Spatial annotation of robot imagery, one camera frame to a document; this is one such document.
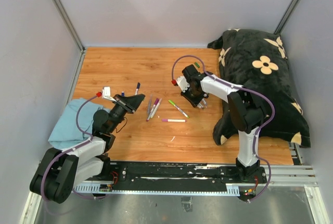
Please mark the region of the light green cap marker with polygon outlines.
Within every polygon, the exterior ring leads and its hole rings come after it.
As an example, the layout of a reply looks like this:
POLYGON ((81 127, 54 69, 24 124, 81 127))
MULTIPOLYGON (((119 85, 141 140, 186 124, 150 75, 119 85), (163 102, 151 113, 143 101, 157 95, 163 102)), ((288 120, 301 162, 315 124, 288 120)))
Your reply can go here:
POLYGON ((186 118, 189 118, 189 116, 180 108, 178 107, 172 100, 168 100, 168 102, 175 107, 180 113, 182 113, 186 118))

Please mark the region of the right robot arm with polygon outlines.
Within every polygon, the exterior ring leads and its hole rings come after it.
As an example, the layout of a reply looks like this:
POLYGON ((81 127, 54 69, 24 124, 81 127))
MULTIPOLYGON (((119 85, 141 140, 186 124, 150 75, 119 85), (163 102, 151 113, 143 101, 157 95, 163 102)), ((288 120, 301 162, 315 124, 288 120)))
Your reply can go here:
POLYGON ((239 136, 235 170, 237 179, 248 182, 257 176, 261 183, 266 182, 264 170, 257 157, 259 127, 266 117, 262 99, 240 85, 221 80, 211 73, 200 73, 194 65, 185 67, 182 74, 176 79, 176 83, 181 89, 181 96, 186 98, 192 107, 200 108, 201 101, 209 94, 228 104, 232 125, 239 136))

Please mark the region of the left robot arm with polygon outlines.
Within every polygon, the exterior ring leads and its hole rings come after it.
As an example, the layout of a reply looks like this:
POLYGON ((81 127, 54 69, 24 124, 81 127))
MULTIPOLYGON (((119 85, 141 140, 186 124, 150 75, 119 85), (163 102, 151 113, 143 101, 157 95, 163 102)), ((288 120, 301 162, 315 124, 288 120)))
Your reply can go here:
POLYGON ((67 146, 52 146, 45 152, 30 182, 30 192, 40 195, 46 202, 61 204, 86 179, 110 177, 111 164, 106 153, 114 144, 115 134, 126 126, 126 115, 138 110, 145 95, 108 96, 114 104, 112 109, 94 105, 94 109, 87 110, 92 100, 103 96, 103 92, 97 92, 82 102, 74 116, 67 113, 61 116, 65 119, 60 126, 61 135, 69 137, 71 130, 78 133, 67 146))

